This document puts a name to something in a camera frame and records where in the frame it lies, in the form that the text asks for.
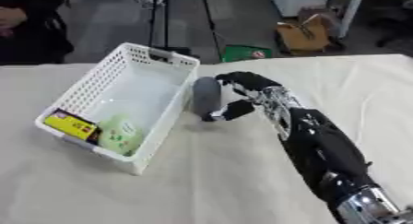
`green mat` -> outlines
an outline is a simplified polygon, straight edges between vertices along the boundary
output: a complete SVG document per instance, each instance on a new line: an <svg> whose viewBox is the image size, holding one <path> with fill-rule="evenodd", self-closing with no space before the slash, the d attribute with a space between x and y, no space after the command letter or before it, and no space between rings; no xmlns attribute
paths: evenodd
<svg viewBox="0 0 413 224"><path fill-rule="evenodd" d="M270 49L246 46L246 45L227 45L222 56L223 63L237 62L250 59L270 58Z"/></svg>

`yellow box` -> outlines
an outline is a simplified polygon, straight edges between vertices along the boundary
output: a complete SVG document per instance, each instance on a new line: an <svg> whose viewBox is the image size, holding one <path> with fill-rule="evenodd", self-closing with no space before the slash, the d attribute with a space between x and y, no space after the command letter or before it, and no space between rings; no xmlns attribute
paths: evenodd
<svg viewBox="0 0 413 224"><path fill-rule="evenodd" d="M44 123L56 130L83 140L87 140L98 128L94 123L60 109L48 116Z"/></svg>

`black robotic arm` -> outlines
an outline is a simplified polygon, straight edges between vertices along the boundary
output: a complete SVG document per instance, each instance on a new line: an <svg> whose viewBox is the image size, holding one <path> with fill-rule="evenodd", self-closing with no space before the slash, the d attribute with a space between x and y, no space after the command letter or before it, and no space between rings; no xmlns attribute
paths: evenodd
<svg viewBox="0 0 413 224"><path fill-rule="evenodd" d="M233 120L262 107L297 172L346 224L412 224L413 211L401 211L368 174L369 163L354 143L324 114L307 109L281 84L251 72L218 75L244 100L212 112L205 121Z"/></svg>

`white tablecloth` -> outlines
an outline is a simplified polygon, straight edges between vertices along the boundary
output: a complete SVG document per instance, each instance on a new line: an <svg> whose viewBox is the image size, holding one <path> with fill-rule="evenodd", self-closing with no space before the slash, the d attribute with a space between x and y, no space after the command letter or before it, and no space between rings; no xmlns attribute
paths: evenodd
<svg viewBox="0 0 413 224"><path fill-rule="evenodd" d="M335 223L262 113L201 124L184 112L140 177L35 128L35 117L90 68L0 69L0 223ZM271 59L200 72L234 70L273 78L326 113L373 161L387 193L401 207L413 203L412 59Z"/></svg>

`green object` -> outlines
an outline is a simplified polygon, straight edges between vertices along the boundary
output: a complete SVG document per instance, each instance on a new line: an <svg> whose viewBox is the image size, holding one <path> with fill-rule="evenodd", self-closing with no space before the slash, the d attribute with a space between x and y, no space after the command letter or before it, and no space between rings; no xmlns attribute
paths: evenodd
<svg viewBox="0 0 413 224"><path fill-rule="evenodd" d="M222 62L230 63L242 60L271 58L272 51L266 48L246 46L246 45L227 45Z"/></svg>
<svg viewBox="0 0 413 224"><path fill-rule="evenodd" d="M121 155L131 156L144 141L142 131L126 115L116 114L98 124L101 129L99 145Z"/></svg>

